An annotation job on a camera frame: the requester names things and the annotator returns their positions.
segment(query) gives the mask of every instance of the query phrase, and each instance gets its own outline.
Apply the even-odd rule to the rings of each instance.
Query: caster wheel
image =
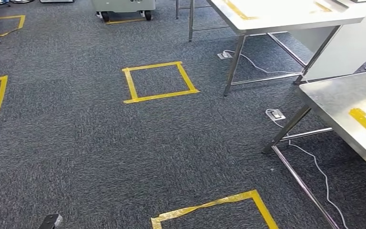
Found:
[[[144,14],[145,14],[145,18],[146,18],[147,21],[152,20],[152,14],[151,14],[150,10],[144,11]]]
[[[104,22],[110,21],[109,13],[107,11],[102,11],[102,18]]]

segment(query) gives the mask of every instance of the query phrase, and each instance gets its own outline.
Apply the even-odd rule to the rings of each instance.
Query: stainless steel table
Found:
[[[305,75],[311,68],[311,66],[315,63],[317,58],[324,51],[325,47],[335,36],[339,28],[345,24],[359,23],[364,18],[364,16],[362,16],[362,14],[359,14],[358,12],[354,11],[349,13],[347,11],[347,8],[339,4],[336,4],[334,1],[329,0],[322,0],[322,1],[326,2],[327,5],[322,6],[319,3],[317,4],[322,8],[323,11],[325,11],[325,13],[317,13],[317,14],[301,13],[297,15],[287,15],[285,17],[283,17],[282,15],[270,15],[270,17],[267,18],[262,17],[258,18],[246,15],[243,12],[243,9],[240,9],[239,6],[236,6],[235,2],[241,2],[240,0],[207,0],[210,6],[223,18],[223,20],[228,25],[206,27],[206,28],[194,28],[193,19],[194,19],[194,9],[196,8],[196,6],[194,5],[195,1],[191,0],[190,18],[189,18],[189,42],[191,42],[193,39],[194,31],[230,27],[237,34],[238,44],[228,73],[228,81],[225,87],[224,96],[228,95],[231,86],[233,85],[268,81],[293,76],[298,76],[295,82],[300,83],[303,78],[303,75]],[[248,0],[243,0],[242,2],[248,2],[249,4],[252,4],[252,2]],[[258,7],[264,7],[264,6],[259,6],[258,4],[253,4],[251,6],[249,5],[249,8],[257,9]],[[318,51],[313,55],[309,63],[303,62],[297,55],[295,55],[294,52],[288,49],[282,42],[280,42],[273,35],[273,33],[275,32],[310,29],[318,27],[331,27],[331,26],[334,26],[333,30],[331,31],[327,39],[323,42],[323,44],[320,46]],[[302,67],[304,67],[304,70],[301,73],[290,73],[257,80],[233,82],[235,71],[239,62],[239,58],[242,53],[246,37],[255,35],[265,35],[265,34],[271,37],[273,41],[275,41],[278,45],[280,45],[280,47],[282,47],[291,57],[293,57],[294,60],[296,60]]]
[[[276,144],[334,130],[366,161],[366,73],[303,84],[299,91],[306,105],[284,126],[263,152],[266,153],[273,149],[277,153],[303,190],[322,211],[330,225],[338,229],[339,227],[288,163]],[[288,132],[310,110],[325,120],[331,128],[288,135]]]

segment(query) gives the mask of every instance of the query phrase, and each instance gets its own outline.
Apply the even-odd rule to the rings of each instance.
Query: table top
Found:
[[[366,161],[366,73],[303,84],[300,94]]]
[[[348,8],[332,0],[207,1],[238,35],[353,24],[366,17],[366,2],[350,0],[338,0]]]

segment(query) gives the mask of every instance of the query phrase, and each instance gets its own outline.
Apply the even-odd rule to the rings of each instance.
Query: electrical cable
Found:
[[[224,55],[224,54],[226,54],[227,52],[231,52],[231,53],[235,53],[234,51],[231,51],[231,50],[224,50],[223,52],[222,52],[222,54]],[[309,83],[309,81],[305,78],[305,76],[302,74],[302,73],[293,73],[293,72],[286,72],[286,71],[275,71],[275,72],[269,72],[269,71],[266,71],[266,70],[264,70],[263,68],[261,68],[261,67],[259,67],[259,66],[257,66],[249,57],[247,57],[247,56],[245,56],[245,55],[243,55],[243,54],[241,54],[241,56],[242,57],[244,57],[245,59],[247,59],[252,65],[253,65],[253,67],[255,67],[256,69],[258,69],[258,70],[260,70],[260,71],[262,71],[262,72],[264,72],[264,73],[267,73],[267,74],[269,74],[269,73],[289,73],[289,74],[300,74],[300,75],[302,75],[302,77],[306,80],[306,82],[307,83]]]
[[[271,111],[274,111],[273,109],[267,109],[266,111],[265,111],[265,113],[267,114],[268,112],[271,112]],[[280,124],[278,124],[277,123],[277,121],[275,121],[275,120],[272,120],[277,126],[279,126],[279,127],[281,127],[281,128],[284,128],[284,126],[282,126],[282,125],[280,125]],[[336,210],[337,210],[337,212],[339,212],[339,214],[340,214],[340,217],[342,218],[342,223],[343,223],[343,226],[346,228],[346,229],[349,229],[348,227],[347,227],[347,225],[346,225],[346,220],[345,220],[345,217],[343,216],[343,213],[342,213],[342,211],[340,210],[340,208],[336,205],[336,204],[334,204],[331,200],[330,200],[330,198],[329,198],[329,181],[328,181],[328,178],[327,178],[327,175],[323,172],[323,170],[320,168],[320,166],[318,165],[318,161],[317,161],[317,158],[316,158],[316,156],[315,155],[313,155],[313,154],[311,154],[311,153],[309,153],[309,152],[307,152],[306,150],[304,150],[304,149],[302,149],[301,147],[299,147],[299,146],[297,146],[297,145],[295,145],[295,144],[292,144],[291,143],[291,140],[288,140],[288,145],[289,146],[294,146],[294,147],[296,147],[296,148],[298,148],[298,149],[300,149],[301,151],[303,151],[304,153],[306,153],[306,154],[308,154],[309,156],[311,156],[311,157],[313,157],[314,158],[314,162],[315,162],[315,165],[316,165],[316,168],[319,170],[319,172],[325,177],[325,185],[326,185],[326,200],[327,200],[327,202],[329,202],[333,207],[335,207],[336,208]]]

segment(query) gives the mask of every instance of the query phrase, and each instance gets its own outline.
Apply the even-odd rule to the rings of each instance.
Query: floor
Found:
[[[279,131],[264,111],[291,117],[302,104],[294,79],[238,86],[224,98],[230,61],[216,54],[234,49],[229,29],[196,32],[188,43],[188,11],[175,20],[170,0],[157,1],[151,22],[105,24],[94,11],[88,0],[0,6],[0,16],[26,15],[24,27],[0,43],[0,75],[8,75],[0,109],[0,229],[37,228],[55,212],[66,229],[151,229],[159,214],[254,189],[279,228],[329,228],[278,157],[261,154]],[[0,33],[18,22],[0,20]],[[198,10],[196,24],[219,23],[212,9]],[[279,38],[311,56],[288,34]],[[299,71],[264,36],[249,38],[244,54],[270,71]],[[122,69],[168,62],[182,62],[200,92],[123,102],[131,96]],[[176,66],[131,75],[139,97],[187,90]],[[238,80],[264,76],[241,60]],[[294,132],[324,126],[309,114]],[[366,229],[366,162],[334,133],[294,142],[316,154],[348,228]],[[342,228],[313,159],[280,148]],[[252,199],[199,209],[162,227],[268,228]]]

